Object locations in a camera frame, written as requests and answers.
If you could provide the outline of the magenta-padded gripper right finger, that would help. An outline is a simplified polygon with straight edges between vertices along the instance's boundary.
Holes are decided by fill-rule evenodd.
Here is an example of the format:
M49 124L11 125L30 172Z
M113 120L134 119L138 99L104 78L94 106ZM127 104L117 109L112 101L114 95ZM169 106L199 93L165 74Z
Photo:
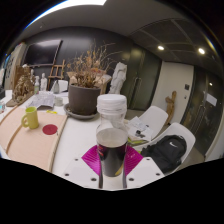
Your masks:
M151 157L143 157L128 146L123 168L123 188L134 189L163 178L164 174Z

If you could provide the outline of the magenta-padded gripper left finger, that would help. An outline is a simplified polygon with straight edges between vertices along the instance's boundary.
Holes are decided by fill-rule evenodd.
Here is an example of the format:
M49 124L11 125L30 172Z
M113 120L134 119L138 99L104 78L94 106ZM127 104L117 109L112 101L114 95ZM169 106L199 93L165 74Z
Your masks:
M103 177L97 146L91 147L81 157L75 157L62 177L84 188L101 189Z

